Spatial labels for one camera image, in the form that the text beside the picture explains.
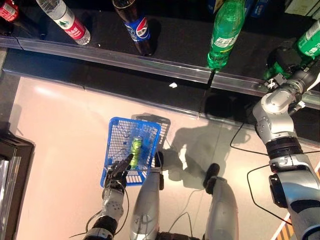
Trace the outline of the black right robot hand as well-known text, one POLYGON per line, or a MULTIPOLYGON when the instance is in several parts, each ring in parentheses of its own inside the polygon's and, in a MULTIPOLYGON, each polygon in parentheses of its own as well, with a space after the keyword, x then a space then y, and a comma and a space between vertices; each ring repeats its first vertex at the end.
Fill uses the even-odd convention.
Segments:
POLYGON ((309 72, 315 56, 291 47, 278 47, 268 57, 268 69, 264 74, 264 85, 274 90, 292 78, 302 78, 307 90, 311 89, 315 77, 309 72))

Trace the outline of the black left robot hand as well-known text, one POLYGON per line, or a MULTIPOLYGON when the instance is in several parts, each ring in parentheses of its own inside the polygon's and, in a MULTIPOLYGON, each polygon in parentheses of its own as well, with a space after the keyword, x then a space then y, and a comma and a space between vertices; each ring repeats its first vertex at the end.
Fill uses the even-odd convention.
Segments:
POLYGON ((131 161, 134 155, 130 153, 123 160, 116 160, 111 167, 108 167, 103 186, 107 188, 112 181, 119 181, 123 187, 126 187, 126 176, 131 169, 131 161))

